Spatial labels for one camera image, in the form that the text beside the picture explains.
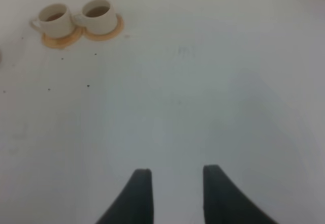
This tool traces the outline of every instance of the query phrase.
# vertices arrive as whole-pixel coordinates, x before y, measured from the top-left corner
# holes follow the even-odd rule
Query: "white cup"
[[[70,11],[64,4],[45,7],[36,19],[30,21],[30,25],[53,39],[66,37],[76,28],[72,23]]]
[[[115,11],[107,0],[88,2],[81,13],[73,16],[73,21],[94,35],[108,34],[117,26]]]

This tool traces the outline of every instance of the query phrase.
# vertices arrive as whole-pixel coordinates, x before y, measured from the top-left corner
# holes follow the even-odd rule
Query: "white surface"
[[[110,0],[123,33],[63,51],[28,27],[88,1],[0,0],[1,223],[95,223],[136,168],[156,224],[204,223],[204,164],[325,222],[323,0]]]

